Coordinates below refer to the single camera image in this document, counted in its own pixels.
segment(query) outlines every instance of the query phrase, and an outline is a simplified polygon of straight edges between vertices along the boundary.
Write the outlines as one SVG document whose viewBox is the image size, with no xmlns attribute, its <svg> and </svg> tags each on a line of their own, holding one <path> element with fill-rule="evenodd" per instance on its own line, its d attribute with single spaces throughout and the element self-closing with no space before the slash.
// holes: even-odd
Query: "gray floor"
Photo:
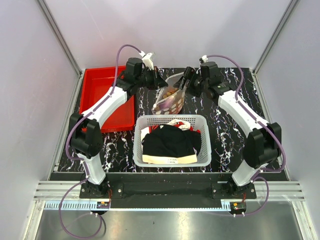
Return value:
<svg viewBox="0 0 320 240">
<path fill-rule="evenodd" d="M 250 209 L 257 208 L 255 202 Z M 62 218 L 69 225 L 83 211 L 64 211 Z M 94 239 L 100 240 L 302 240 L 292 206 L 285 202 L 269 202 L 253 216 L 233 218 L 207 212 L 131 212 L 109 211 L 103 215 L 104 229 Z M 89 236 L 99 220 L 86 216 L 68 230 L 78 236 Z M 61 228 L 58 211 L 45 210 L 37 240 L 73 240 Z"/>
</svg>

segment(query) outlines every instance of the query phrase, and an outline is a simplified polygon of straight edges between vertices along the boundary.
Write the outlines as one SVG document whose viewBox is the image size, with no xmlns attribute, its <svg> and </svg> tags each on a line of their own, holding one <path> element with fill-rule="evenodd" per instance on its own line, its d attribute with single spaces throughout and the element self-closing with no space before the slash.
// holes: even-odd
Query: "white panel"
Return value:
<svg viewBox="0 0 320 240">
<path fill-rule="evenodd" d="M 0 33 L 0 239 L 20 240 L 77 79 L 35 0 L 1 0 Z"/>
<path fill-rule="evenodd" d="M 158 67 L 222 54 L 254 67 L 290 0 L 46 0 L 80 68 L 114 66 L 118 48 L 155 52 Z M 125 50 L 121 64 L 138 56 Z M 232 66 L 217 59 L 221 66 Z"/>
<path fill-rule="evenodd" d="M 320 1 L 300 1 L 258 73 L 272 117 L 280 123 L 292 179 L 301 184 L 320 234 Z"/>
</svg>

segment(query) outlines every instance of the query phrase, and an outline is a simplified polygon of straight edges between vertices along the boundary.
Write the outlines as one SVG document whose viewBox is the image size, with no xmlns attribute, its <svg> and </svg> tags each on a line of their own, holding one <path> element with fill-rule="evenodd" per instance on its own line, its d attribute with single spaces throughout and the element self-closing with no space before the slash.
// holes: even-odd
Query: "white bin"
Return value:
<svg viewBox="0 0 320 240">
<path fill-rule="evenodd" d="M 190 164 L 151 164 L 142 161 L 142 147 L 141 147 L 141 129 L 149 126 L 167 124 L 173 119 L 188 121 L 194 130 L 201 131 L 201 150 L 197 156 L 196 163 Z M 149 168 L 177 168 L 177 167 L 204 167 L 211 162 L 211 144 L 209 136 L 209 128 L 207 120 L 201 115 L 144 115 L 140 116 L 134 129 L 134 143 L 133 143 L 133 160 L 139 167 Z"/>
</svg>

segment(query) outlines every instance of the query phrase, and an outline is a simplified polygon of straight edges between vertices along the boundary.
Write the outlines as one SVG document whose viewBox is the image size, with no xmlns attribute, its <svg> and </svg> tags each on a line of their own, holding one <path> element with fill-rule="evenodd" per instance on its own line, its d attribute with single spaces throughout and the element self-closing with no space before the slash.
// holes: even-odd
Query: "red tray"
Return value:
<svg viewBox="0 0 320 240">
<path fill-rule="evenodd" d="M 118 67 L 118 74 L 125 70 L 125 66 Z M 115 67 L 92 68 L 85 70 L 81 93 L 80 109 L 82 113 L 91 108 L 103 97 L 115 80 Z M 135 96 L 120 106 L 104 123 L 102 133 L 130 131 L 135 125 Z"/>
</svg>

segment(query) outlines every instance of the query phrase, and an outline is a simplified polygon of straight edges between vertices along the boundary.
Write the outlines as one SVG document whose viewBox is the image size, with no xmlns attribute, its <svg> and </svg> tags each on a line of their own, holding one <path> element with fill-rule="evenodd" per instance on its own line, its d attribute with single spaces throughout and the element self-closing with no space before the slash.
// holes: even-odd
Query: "clothing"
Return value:
<svg viewBox="0 0 320 240">
<path fill-rule="evenodd" d="M 190 123 L 172 120 L 141 131 L 142 161 L 151 164 L 191 164 L 201 150 L 201 133 Z"/>
</svg>

